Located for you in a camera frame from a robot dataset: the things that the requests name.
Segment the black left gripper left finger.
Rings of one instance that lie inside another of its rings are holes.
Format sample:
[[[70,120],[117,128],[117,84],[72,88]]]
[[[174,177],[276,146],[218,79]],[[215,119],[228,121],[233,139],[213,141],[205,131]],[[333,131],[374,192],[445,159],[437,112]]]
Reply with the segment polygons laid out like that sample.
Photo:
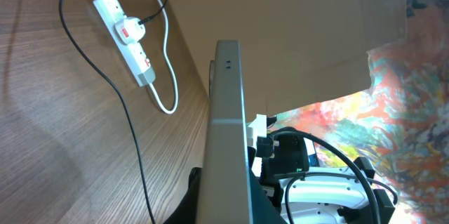
[[[195,224],[202,168],[194,167],[189,174],[187,191],[164,224]]]

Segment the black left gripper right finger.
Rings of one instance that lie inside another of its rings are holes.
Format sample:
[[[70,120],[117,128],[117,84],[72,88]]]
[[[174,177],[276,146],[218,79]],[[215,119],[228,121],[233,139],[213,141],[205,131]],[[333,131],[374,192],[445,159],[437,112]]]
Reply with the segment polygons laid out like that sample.
[[[280,213],[273,207],[251,170],[249,170],[249,178],[253,223],[286,224],[284,219],[280,216]]]

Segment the teal screen smartphone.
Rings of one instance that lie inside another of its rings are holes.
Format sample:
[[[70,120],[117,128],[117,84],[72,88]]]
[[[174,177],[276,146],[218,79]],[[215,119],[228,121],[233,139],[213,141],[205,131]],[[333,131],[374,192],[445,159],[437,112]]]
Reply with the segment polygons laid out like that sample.
[[[217,42],[197,223],[252,223],[241,51]]]

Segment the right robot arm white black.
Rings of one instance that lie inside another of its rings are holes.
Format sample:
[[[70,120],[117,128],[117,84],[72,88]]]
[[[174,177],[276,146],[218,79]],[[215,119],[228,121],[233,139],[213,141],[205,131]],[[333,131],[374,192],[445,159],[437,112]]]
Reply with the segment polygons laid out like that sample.
[[[388,223],[397,192],[375,180],[366,157],[350,160],[330,143],[285,127],[249,138],[255,183],[272,207],[268,223]]]

